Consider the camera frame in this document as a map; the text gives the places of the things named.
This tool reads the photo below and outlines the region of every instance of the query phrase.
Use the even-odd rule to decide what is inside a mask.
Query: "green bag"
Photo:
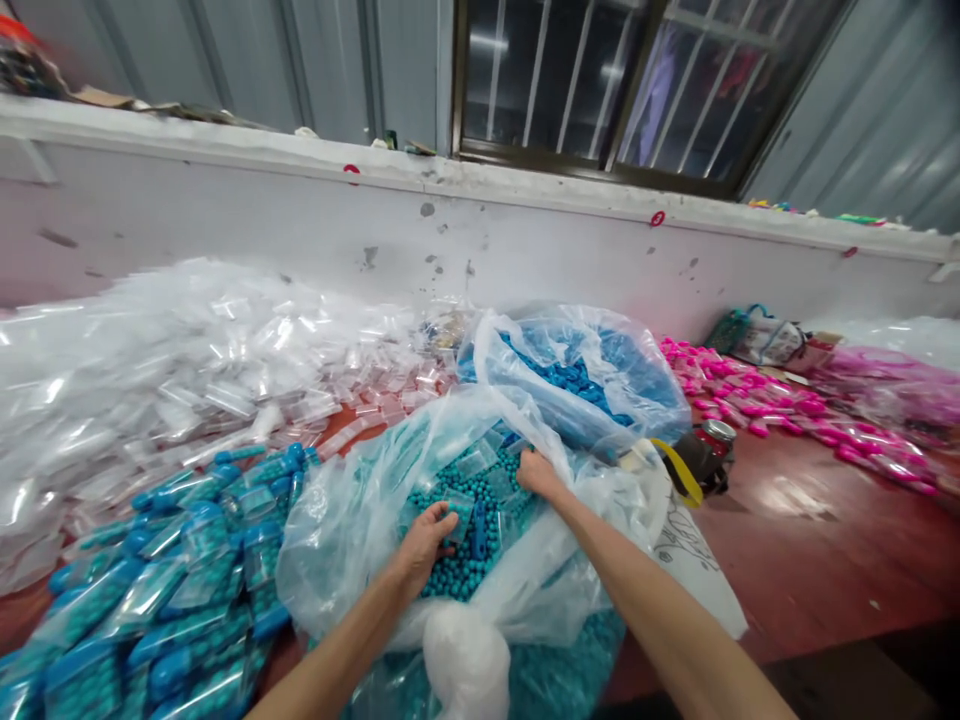
[[[704,346],[714,348],[721,355],[733,354],[750,328],[750,316],[755,310],[760,310],[765,318],[773,317],[760,303],[754,303],[746,310],[731,310],[714,325]]]

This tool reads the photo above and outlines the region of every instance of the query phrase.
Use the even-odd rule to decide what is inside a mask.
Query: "red clip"
[[[356,165],[351,165],[351,164],[344,165],[343,171],[356,173],[357,175],[360,174],[360,168],[358,168]],[[350,183],[350,185],[353,185],[354,187],[357,187],[359,184],[360,183]]]

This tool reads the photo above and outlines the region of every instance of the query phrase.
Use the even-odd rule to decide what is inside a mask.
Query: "white ledge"
[[[644,223],[663,211],[667,226],[908,260],[949,262],[954,242],[690,195],[9,95],[0,95],[0,136]],[[345,173],[348,164],[360,174]]]

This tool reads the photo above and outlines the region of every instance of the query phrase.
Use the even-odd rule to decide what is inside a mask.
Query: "pink capsule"
[[[770,429],[766,426],[766,423],[763,420],[756,419],[747,427],[747,430],[752,432],[757,437],[770,437]]]

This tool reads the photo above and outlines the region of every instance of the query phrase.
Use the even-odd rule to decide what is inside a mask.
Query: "metal wall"
[[[12,0],[72,87],[449,152],[445,0]]]
[[[744,199],[960,231],[960,7],[858,0]]]

